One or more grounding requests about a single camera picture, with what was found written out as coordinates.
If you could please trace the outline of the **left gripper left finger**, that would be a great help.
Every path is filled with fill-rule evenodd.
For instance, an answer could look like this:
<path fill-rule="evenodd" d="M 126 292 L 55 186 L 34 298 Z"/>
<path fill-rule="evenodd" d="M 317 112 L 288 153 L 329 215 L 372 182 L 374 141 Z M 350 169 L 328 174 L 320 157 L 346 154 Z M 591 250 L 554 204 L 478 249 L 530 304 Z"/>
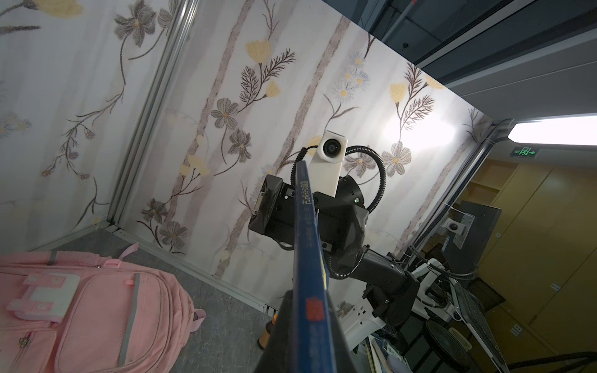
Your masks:
<path fill-rule="evenodd" d="M 291 373 L 294 329 L 293 290 L 287 291 L 278 318 L 273 327 L 266 348 L 259 360 L 255 373 Z"/>

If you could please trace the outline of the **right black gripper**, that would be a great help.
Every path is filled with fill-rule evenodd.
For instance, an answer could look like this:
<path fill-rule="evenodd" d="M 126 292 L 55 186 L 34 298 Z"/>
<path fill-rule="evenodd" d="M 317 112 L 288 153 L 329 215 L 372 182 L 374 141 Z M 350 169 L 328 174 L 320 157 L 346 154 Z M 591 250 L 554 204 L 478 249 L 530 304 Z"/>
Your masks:
<path fill-rule="evenodd" d="M 316 192 L 313 202 L 323 252 L 332 257 L 334 265 L 356 266 L 365 253 L 368 210 L 355 180 L 350 176 L 340 177 L 335 196 Z M 249 229 L 286 246 L 292 246 L 295 223 L 294 187 L 279 177 L 266 177 L 256 208 L 250 219 Z"/>

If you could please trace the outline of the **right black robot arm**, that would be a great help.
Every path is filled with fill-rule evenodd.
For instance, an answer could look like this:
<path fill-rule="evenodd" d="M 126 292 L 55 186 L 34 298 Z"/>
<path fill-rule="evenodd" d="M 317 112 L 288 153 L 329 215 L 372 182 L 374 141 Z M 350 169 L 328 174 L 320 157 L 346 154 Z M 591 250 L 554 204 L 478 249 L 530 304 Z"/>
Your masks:
<path fill-rule="evenodd" d="M 346 154 L 367 155 L 379 171 L 379 188 L 365 205 L 359 185 L 350 176 L 338 180 L 335 196 L 317 192 L 314 185 L 300 186 L 306 176 L 302 149 L 292 166 L 290 183 L 280 177 L 265 177 L 248 228 L 267 236 L 283 250 L 305 246 L 306 253 L 322 260 L 322 274 L 343 280 L 363 281 L 363 297 L 373 305 L 373 315 L 390 327 L 410 317 L 419 283 L 402 269 L 392 254 L 376 253 L 365 244 L 365 223 L 379 205 L 386 189 L 386 171 L 381 156 L 366 146 L 353 145 Z"/>

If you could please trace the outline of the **pink backpack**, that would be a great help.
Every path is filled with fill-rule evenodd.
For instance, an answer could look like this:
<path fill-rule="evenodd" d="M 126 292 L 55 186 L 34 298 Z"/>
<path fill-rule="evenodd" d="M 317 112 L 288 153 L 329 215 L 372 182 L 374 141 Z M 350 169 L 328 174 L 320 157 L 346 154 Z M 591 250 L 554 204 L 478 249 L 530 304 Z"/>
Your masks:
<path fill-rule="evenodd" d="M 174 275 L 123 257 L 1 259 L 4 372 L 168 372 L 205 317 Z"/>

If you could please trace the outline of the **blue book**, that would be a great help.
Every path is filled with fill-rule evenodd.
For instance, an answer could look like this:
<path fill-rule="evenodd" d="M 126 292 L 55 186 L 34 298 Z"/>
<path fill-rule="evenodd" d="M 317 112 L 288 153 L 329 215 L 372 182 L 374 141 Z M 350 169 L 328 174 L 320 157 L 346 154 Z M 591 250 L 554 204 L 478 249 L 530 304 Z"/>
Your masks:
<path fill-rule="evenodd" d="M 292 371 L 335 372 L 326 271 L 308 166 L 304 161 L 296 163 L 295 168 L 294 231 Z"/>

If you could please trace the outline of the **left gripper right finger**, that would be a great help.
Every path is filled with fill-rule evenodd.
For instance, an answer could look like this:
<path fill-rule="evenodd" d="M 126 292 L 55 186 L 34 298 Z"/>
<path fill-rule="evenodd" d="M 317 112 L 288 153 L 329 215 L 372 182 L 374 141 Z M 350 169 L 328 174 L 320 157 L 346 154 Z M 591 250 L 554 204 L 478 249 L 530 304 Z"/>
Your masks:
<path fill-rule="evenodd" d="M 326 301 L 326 318 L 330 334 L 330 342 L 326 343 L 325 346 L 329 347 L 331 351 L 331 361 L 324 365 L 325 372 L 356 373 L 357 370 L 351 360 L 348 343 L 341 330 L 339 319 L 334 312 L 332 299 L 328 292 L 326 292 L 324 299 Z"/>

